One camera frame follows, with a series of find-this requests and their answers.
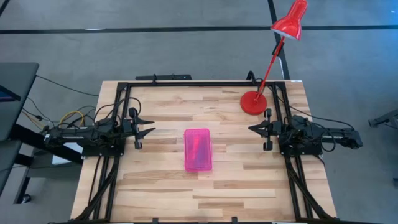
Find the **black desk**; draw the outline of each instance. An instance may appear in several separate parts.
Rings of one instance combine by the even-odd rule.
[[[22,143],[77,164],[83,163],[80,153],[65,146],[47,148],[43,135],[16,124],[36,78],[38,68],[39,64],[37,63],[0,63],[0,85],[21,97],[20,101],[0,102],[0,195],[13,164],[29,167],[33,162],[33,157],[19,154]],[[23,196],[27,183],[29,183],[29,177],[25,177],[25,181],[20,187],[20,196],[21,194]]]

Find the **black metal frame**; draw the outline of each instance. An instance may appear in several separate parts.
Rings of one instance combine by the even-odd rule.
[[[120,101],[122,92],[124,91],[124,98],[130,97],[131,93],[131,88],[134,87],[165,87],[165,86],[256,86],[259,87],[260,83],[256,81],[256,78],[252,71],[248,73],[248,76],[246,78],[246,81],[241,81],[241,82],[231,82],[231,81],[225,81],[225,82],[158,82],[157,77],[154,75],[152,77],[152,81],[149,82],[137,82],[137,83],[118,83],[117,90],[116,90],[116,96],[115,96],[115,104]],[[282,99],[284,102],[284,108],[286,112],[286,116],[290,118],[292,116],[292,113],[290,111],[290,106],[289,106],[289,99],[287,96],[287,90],[286,90],[286,85],[285,82],[283,81],[276,81],[276,82],[267,82],[266,86],[270,87],[272,90],[272,95],[275,103],[275,110],[276,110],[276,116],[277,120],[283,122],[282,118],[282,112],[279,104],[279,97],[278,97],[278,89],[282,93]],[[123,108],[122,108],[122,119],[124,119],[127,115],[127,110],[128,110],[128,100],[124,101],[123,103]],[[116,121],[116,114],[118,110],[113,110],[113,118]],[[120,144],[118,144],[118,147],[124,147],[125,145],[125,140],[121,140]],[[284,155],[285,158],[285,164],[287,168],[287,176],[289,180],[289,187],[290,187],[290,194],[292,197],[292,205],[294,209],[294,215],[295,215],[295,220],[296,222],[305,222],[305,223],[358,223],[358,222],[347,222],[347,221],[340,221],[337,218],[333,218],[329,216],[322,208],[317,204],[315,199],[312,197],[311,193],[307,189],[307,185],[305,183],[305,175],[303,171],[303,164],[301,161],[300,155],[295,156],[295,161],[296,161],[296,166],[297,166],[297,171],[298,174],[294,171],[291,158],[289,155]],[[114,193],[115,193],[115,188],[116,188],[116,176],[118,173],[118,168],[119,168],[119,161],[120,157],[117,156],[114,158],[113,166],[111,171],[109,172],[108,176],[106,176],[108,165],[109,165],[109,157],[104,157],[104,162],[103,162],[103,167],[101,171],[101,176],[100,176],[100,181],[99,181],[99,186],[98,186],[98,192],[97,194],[93,197],[93,199],[90,201],[88,207],[85,209],[85,211],[78,217],[76,220],[73,220],[72,223],[104,223],[104,222],[110,222],[111,220],[111,213],[112,213],[112,206],[113,206],[113,198],[114,198]],[[302,218],[301,213],[300,213],[300,207],[299,207],[299,200],[297,198],[297,192],[295,185],[302,191],[303,193],[303,199],[305,203],[305,210],[307,213],[306,218]],[[99,214],[100,214],[100,206],[101,206],[101,198],[103,194],[105,193],[106,189],[109,186],[109,194],[108,194],[108,202],[106,206],[106,211],[105,211],[105,218],[104,219],[99,219]],[[321,218],[321,219],[314,219],[313,214],[312,214],[312,209],[314,209],[315,213]],[[89,220],[88,217],[90,216],[91,211],[94,210],[94,215],[93,219]],[[158,223],[158,219],[154,218],[152,223]],[[183,223],[198,223],[198,222],[178,222],[176,224],[183,224]],[[232,218],[232,223],[238,223],[238,219],[236,217]],[[250,224],[260,224],[260,223],[271,223],[271,222],[241,222],[241,223],[250,223]]]

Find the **lamp base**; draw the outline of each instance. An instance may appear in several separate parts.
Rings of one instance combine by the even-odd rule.
[[[250,115],[259,115],[266,110],[267,99],[263,94],[261,94],[257,102],[255,102],[254,100],[256,99],[256,96],[256,91],[249,91],[242,96],[241,107],[245,113]]]

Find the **yellow cable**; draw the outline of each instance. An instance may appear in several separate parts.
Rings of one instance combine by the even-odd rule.
[[[35,119],[32,119],[27,113],[25,113],[25,111],[21,111],[24,115],[26,115],[29,119],[30,119],[30,121],[32,122],[32,123],[34,123],[34,124],[36,124],[36,125],[38,125],[38,126],[40,126],[41,128],[43,128],[44,126],[43,126],[43,124],[40,124],[38,121],[36,121]]]
[[[80,121],[80,124],[79,124],[79,126],[81,126],[81,125],[83,124],[83,121],[84,121],[84,119],[85,119],[85,116],[84,116],[83,113],[80,112],[80,111],[71,111],[71,112],[68,112],[67,114],[63,115],[63,117],[62,117],[61,120],[60,120],[60,124],[62,124],[63,120],[64,120],[68,115],[70,115],[70,114],[75,114],[75,113],[78,113],[78,114],[80,114],[80,116],[81,116],[81,121]]]

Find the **wooden table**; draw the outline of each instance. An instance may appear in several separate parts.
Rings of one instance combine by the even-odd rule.
[[[114,103],[117,83],[103,82],[97,108]],[[286,87],[290,105],[309,113],[303,83],[286,81]],[[264,152],[264,138],[248,130],[248,126],[264,120],[263,115],[250,116],[239,105],[240,97],[249,90],[256,88],[132,88],[131,96],[142,103],[140,117],[155,121],[143,129],[156,130],[143,140],[140,151],[134,149],[134,138],[127,139],[111,221],[151,222],[157,217],[160,222],[230,222],[233,216],[239,221],[294,220],[285,162],[276,137],[272,138],[274,149]],[[264,95],[275,120],[272,92],[266,88]],[[137,108],[137,103],[131,100],[129,106]],[[111,108],[101,110],[98,119]],[[183,132],[190,128],[210,130],[211,172],[184,170]],[[71,218],[87,206],[97,159],[84,161]],[[309,191],[327,213],[335,216],[323,164],[314,156],[302,156],[302,160]],[[297,192],[304,217],[302,194]],[[103,198],[100,218],[104,217],[107,196]]]

